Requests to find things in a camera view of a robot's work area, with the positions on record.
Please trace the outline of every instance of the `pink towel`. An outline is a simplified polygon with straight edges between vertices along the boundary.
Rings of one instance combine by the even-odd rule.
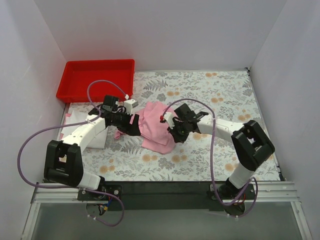
[[[150,149],[154,152],[161,154],[170,153],[176,143],[172,135],[168,132],[168,124],[160,123],[160,116],[164,113],[164,110],[167,108],[162,102],[147,102],[145,108],[136,112],[139,115],[139,129],[141,136],[144,137],[142,147]],[[116,131],[114,138],[120,138],[120,131]]]

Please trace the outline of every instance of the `floral tablecloth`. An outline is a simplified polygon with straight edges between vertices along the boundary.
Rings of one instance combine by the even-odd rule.
[[[138,100],[136,111],[146,102],[160,101],[168,105],[181,98],[200,100],[209,105],[221,119],[257,121],[265,127],[246,71],[219,72],[137,72],[134,75],[132,98]],[[196,113],[206,109],[188,102]],[[73,110],[88,112],[88,103],[72,103]],[[115,139],[115,127],[109,127],[104,149],[87,148],[82,156],[87,171],[107,181],[209,181],[210,141],[207,134],[191,133],[187,141],[178,143],[169,154],[160,154],[141,147],[141,136],[122,135]],[[233,145],[216,138],[214,174],[225,181],[239,161]],[[272,156],[257,170],[260,181],[280,180]]]

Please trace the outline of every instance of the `white panel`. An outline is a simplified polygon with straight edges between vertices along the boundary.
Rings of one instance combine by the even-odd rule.
[[[253,86],[284,176],[320,239],[320,0],[288,0],[252,66]]]
[[[250,67],[286,0],[35,0],[67,61],[136,70]]]
[[[56,91],[66,63],[32,0],[0,0],[0,239],[18,240],[33,187],[17,171],[17,154],[34,132],[57,125],[63,105]],[[32,140],[22,168],[33,182],[43,178],[47,144],[56,132]]]

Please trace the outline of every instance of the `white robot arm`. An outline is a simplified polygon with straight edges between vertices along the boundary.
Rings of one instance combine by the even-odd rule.
[[[168,123],[168,131],[176,143],[183,143],[190,132],[213,134],[214,120],[207,112],[195,114],[186,103],[174,112],[177,117],[167,112],[160,119]],[[214,133],[216,137],[233,143],[239,158],[239,165],[220,189],[222,195],[234,196],[275,152],[275,147],[260,125],[253,120],[241,123],[216,119]]]
[[[52,140],[47,146],[44,178],[51,182],[65,184],[71,187],[98,190],[103,177],[84,171],[82,153],[88,144],[108,126],[116,126],[120,131],[130,136],[139,136],[139,115],[131,122],[133,108],[138,106],[134,99],[126,100],[119,105],[119,99],[105,96],[101,104],[101,117],[92,121],[98,115],[94,108],[87,116],[88,124],[79,126],[74,132],[61,141]]]

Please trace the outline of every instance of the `red tray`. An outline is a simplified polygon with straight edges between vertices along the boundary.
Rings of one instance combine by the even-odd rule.
[[[133,59],[69,61],[66,63],[56,97],[65,103],[86,103],[87,88],[96,80],[117,84],[130,97],[133,94],[135,61]],[[105,95],[125,100],[115,86],[99,82],[90,88],[94,102],[103,102]]]

